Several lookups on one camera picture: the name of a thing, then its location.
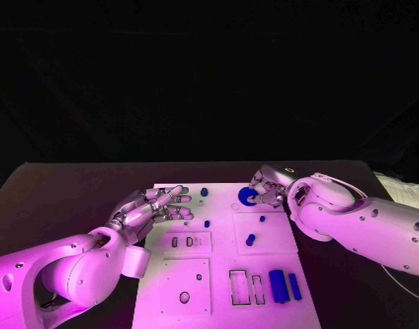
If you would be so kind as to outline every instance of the small blue cylinder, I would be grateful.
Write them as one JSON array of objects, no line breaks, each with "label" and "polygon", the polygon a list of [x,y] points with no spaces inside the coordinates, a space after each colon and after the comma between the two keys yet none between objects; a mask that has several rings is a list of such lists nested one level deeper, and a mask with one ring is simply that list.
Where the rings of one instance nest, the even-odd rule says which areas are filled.
[{"label": "small blue cylinder", "polygon": [[256,240],[256,236],[253,234],[248,234],[246,245],[250,247],[253,244],[253,241]]},{"label": "small blue cylinder", "polygon": [[279,304],[290,301],[287,296],[287,289],[283,277],[283,271],[280,269],[274,269],[269,272],[270,286],[271,286],[271,294],[273,301]]},{"label": "small blue cylinder", "polygon": [[293,273],[290,273],[287,275],[287,279],[290,281],[290,290],[293,291],[293,298],[294,298],[294,300],[300,300],[300,290],[297,288],[297,283],[296,283],[296,278],[294,278]]}]

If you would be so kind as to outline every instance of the white bag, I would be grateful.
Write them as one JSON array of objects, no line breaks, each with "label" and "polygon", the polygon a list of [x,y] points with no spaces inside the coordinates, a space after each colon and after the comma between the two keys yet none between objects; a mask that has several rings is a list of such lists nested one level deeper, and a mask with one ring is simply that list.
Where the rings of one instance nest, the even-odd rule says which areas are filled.
[{"label": "white bag", "polygon": [[374,174],[392,200],[419,209],[419,184],[402,183],[402,181],[381,173],[374,172]]}]

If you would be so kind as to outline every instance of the dark background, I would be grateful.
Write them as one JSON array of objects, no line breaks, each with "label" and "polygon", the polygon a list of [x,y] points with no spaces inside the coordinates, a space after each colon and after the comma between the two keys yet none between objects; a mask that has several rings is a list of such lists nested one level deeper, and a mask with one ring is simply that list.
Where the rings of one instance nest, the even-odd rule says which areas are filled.
[{"label": "dark background", "polygon": [[0,4],[24,162],[361,159],[419,183],[419,1]]}]

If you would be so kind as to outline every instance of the white board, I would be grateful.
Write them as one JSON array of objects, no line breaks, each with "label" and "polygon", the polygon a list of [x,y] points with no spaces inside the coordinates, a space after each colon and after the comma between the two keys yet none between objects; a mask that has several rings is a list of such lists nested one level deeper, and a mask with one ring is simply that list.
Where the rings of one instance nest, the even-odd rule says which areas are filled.
[{"label": "white board", "polygon": [[[154,187],[175,186],[177,184],[155,184]],[[208,183],[184,184],[189,188],[188,195],[192,200],[188,204],[181,204],[191,208],[194,213],[192,221],[184,225],[182,221],[166,221],[154,225],[154,229],[146,235],[145,248],[152,252],[145,276],[139,279],[136,302],[133,310],[132,328],[319,328],[319,321],[310,292],[307,290],[303,270],[297,258],[297,249],[287,223],[287,217],[282,207],[273,208],[267,205],[254,205],[247,207],[237,200],[237,192],[246,187],[246,183]],[[205,187],[208,195],[200,196],[200,189]],[[260,215],[266,216],[266,221],[259,222]],[[253,242],[254,249],[244,252],[238,248],[244,243],[244,221],[251,230],[260,229]],[[210,221],[208,228],[204,228],[204,221]],[[210,232],[211,250],[195,253],[168,253],[171,242],[168,243],[168,233]],[[192,259],[200,262],[207,259],[208,270],[208,304],[197,311],[185,311],[189,308],[181,308],[175,304],[175,310],[162,309],[168,305],[168,300],[174,300],[184,288],[182,281],[172,285],[174,291],[162,292],[161,281],[166,280],[165,260]],[[195,271],[202,271],[189,263],[179,263],[177,272],[188,273],[187,280],[194,283]],[[269,283],[269,271],[280,269],[287,283],[287,274],[293,273],[297,279],[302,300],[296,301],[287,286],[290,301],[276,304],[271,297],[271,288]],[[230,270],[246,271],[247,291],[250,294],[250,305],[231,304],[231,280]],[[253,286],[253,276],[260,277],[260,285]],[[254,295],[263,294],[264,304],[256,304]]]}]

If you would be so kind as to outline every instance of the rectangular slot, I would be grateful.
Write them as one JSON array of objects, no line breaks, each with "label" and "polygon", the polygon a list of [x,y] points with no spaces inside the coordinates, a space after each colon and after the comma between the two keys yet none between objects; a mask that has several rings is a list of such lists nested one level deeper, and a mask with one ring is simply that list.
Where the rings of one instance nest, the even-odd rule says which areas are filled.
[{"label": "rectangular slot", "polygon": [[253,295],[256,296],[256,305],[264,305],[266,299],[263,298],[260,276],[251,276],[251,285],[253,285]]},{"label": "rectangular slot", "polygon": [[208,254],[212,251],[211,232],[169,232],[159,241],[168,254]]},{"label": "rectangular slot", "polygon": [[230,270],[228,280],[231,281],[231,305],[250,305],[246,271]]}]

